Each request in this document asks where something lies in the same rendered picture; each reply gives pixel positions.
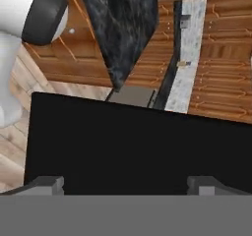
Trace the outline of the white round thing, black cap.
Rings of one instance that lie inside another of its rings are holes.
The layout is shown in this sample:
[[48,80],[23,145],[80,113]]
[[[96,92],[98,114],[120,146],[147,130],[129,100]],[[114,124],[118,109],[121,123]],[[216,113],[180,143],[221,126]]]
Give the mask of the white round thing, black cap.
[[22,42],[50,44],[66,28],[68,0],[0,0],[0,128],[18,122],[22,105],[9,88]]

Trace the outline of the grey wall socket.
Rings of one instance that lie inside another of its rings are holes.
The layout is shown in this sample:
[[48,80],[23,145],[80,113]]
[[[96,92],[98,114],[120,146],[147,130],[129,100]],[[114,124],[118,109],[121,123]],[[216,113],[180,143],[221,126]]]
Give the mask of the grey wall socket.
[[191,25],[191,16],[190,15],[182,15],[180,19],[180,27],[182,29],[188,29]]

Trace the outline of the grey appliance front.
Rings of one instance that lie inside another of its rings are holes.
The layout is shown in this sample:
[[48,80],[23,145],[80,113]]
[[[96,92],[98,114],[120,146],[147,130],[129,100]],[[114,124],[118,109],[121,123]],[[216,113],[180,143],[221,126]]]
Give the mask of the grey appliance front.
[[153,88],[123,86],[120,91],[113,89],[106,100],[108,102],[149,108],[152,106],[156,95],[157,91]]

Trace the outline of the large black box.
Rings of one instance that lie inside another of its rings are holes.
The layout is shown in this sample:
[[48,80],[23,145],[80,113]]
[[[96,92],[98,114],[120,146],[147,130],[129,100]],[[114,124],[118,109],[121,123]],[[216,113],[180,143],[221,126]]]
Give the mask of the large black box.
[[252,193],[252,125],[35,92],[25,180],[38,176],[68,195],[183,195],[190,176]]

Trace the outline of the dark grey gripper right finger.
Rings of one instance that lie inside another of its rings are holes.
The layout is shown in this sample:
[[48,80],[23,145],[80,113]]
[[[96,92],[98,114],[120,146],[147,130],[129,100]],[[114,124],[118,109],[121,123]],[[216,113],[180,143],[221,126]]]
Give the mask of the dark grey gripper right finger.
[[192,196],[252,196],[252,193],[224,185],[213,176],[189,176],[187,186],[187,194]]

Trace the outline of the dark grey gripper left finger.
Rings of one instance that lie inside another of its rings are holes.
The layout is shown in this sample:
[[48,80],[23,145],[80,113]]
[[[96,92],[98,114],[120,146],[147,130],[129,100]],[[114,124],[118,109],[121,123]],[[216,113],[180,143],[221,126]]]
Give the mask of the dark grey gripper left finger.
[[27,185],[1,193],[1,196],[62,196],[63,186],[62,176],[39,176]]

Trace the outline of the wooden cupboard run with panels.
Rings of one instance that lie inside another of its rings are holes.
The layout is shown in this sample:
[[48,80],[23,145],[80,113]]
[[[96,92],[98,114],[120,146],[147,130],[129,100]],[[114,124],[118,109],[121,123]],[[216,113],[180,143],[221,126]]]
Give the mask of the wooden cupboard run with panels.
[[59,38],[24,47],[49,81],[112,87],[83,0],[68,0],[68,22]]

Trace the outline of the wooden cupboard run with grooves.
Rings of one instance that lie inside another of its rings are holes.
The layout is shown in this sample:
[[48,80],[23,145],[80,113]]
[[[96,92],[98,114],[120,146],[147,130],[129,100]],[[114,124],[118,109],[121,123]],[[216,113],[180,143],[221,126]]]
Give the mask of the wooden cupboard run with grooves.
[[190,114],[252,124],[252,0],[208,0]]

